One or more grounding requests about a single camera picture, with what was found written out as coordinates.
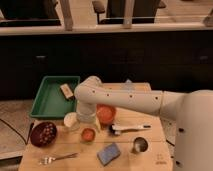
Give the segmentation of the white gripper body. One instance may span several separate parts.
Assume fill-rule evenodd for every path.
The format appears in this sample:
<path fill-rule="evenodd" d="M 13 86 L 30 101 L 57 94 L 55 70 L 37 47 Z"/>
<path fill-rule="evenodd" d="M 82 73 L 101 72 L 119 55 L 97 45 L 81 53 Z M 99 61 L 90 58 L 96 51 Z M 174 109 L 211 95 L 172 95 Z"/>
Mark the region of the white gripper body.
<path fill-rule="evenodd" d="M 77 113 L 77 119 L 83 123 L 94 123 L 96 120 L 96 115 L 94 113 L 92 114 Z"/>

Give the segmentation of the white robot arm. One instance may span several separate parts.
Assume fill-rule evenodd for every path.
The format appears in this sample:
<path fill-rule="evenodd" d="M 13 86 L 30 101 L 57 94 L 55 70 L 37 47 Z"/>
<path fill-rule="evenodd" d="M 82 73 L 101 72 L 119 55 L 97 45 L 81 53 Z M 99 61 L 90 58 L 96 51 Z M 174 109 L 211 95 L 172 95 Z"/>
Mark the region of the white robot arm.
<path fill-rule="evenodd" d="M 90 76 L 75 88 L 74 96 L 83 118 L 95 114 L 96 104 L 105 104 L 175 120 L 173 171 L 213 171 L 213 90 L 109 89 Z"/>

